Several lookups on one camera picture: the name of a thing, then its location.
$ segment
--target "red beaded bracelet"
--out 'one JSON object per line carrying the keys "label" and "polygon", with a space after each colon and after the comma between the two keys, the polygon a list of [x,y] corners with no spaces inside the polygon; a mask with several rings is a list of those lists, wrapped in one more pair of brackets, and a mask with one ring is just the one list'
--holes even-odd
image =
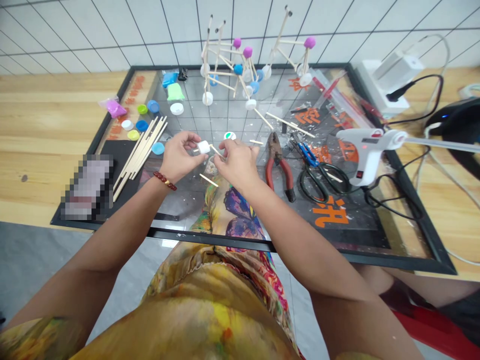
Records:
{"label": "red beaded bracelet", "polygon": [[177,190],[177,187],[173,185],[170,181],[168,181],[167,178],[163,176],[161,173],[159,173],[158,171],[155,171],[153,173],[153,176],[155,176],[156,178],[159,178],[161,182],[165,183],[165,185],[167,185],[171,190],[173,191]]}

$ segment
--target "pink ball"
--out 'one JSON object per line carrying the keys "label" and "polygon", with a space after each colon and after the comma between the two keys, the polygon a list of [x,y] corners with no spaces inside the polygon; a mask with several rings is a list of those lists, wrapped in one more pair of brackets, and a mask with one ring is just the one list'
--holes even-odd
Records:
{"label": "pink ball", "polygon": [[242,39],[239,38],[239,37],[236,37],[234,40],[233,40],[233,47],[235,49],[238,49],[240,48],[240,46],[242,46]]}
{"label": "pink ball", "polygon": [[303,46],[309,49],[313,49],[316,43],[317,42],[315,41],[315,38],[313,36],[309,36],[306,38]]}
{"label": "pink ball", "polygon": [[243,49],[243,56],[247,59],[251,58],[253,52],[254,50],[250,46],[247,46],[245,49]]}

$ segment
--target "white glue gun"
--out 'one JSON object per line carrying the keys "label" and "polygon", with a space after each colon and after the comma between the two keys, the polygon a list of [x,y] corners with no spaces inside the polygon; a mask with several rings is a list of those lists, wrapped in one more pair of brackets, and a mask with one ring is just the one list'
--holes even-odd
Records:
{"label": "white glue gun", "polygon": [[350,184],[360,187],[374,182],[383,151],[400,148],[408,134],[399,130],[389,130],[384,133],[379,128],[353,128],[340,130],[336,133],[336,137],[356,147],[358,168],[355,176],[350,179]]}

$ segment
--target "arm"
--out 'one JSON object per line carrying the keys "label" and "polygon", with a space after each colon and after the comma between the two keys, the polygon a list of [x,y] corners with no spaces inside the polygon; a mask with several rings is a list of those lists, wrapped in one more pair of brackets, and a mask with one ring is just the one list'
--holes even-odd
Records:
{"label": "arm", "polygon": [[257,147],[225,140],[220,173],[245,197],[265,225],[287,268],[310,293],[330,357],[361,352],[380,359],[421,359],[387,305],[350,263],[258,176]]}
{"label": "arm", "polygon": [[[186,150],[201,141],[181,132],[167,142],[160,172],[172,183],[203,162],[207,155]],[[29,320],[66,317],[82,325],[78,346],[87,341],[105,306],[120,269],[139,248],[170,189],[156,177],[148,180],[105,222],[10,321],[6,330]]]}

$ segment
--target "wooden table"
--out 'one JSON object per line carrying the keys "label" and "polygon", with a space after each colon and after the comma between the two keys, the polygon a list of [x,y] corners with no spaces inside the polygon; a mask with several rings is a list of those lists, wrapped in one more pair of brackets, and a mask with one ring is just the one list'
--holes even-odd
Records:
{"label": "wooden table", "polygon": [[[126,74],[123,71],[0,77],[0,221],[50,226],[62,190],[105,116],[97,101],[115,95]],[[461,87],[478,82],[478,68],[448,70],[439,107],[457,101]],[[434,79],[425,80],[409,90],[407,97],[412,108],[405,118],[423,111],[434,85]],[[410,134],[420,131],[415,123],[404,128]],[[407,162],[422,151],[422,146],[406,144],[398,153]],[[434,151],[480,198],[480,182],[446,150]],[[416,166],[407,169],[412,175]],[[444,245],[460,256],[480,262],[480,210],[431,161],[423,169],[420,197]],[[480,267],[452,260],[459,273],[457,279],[480,282]]]}

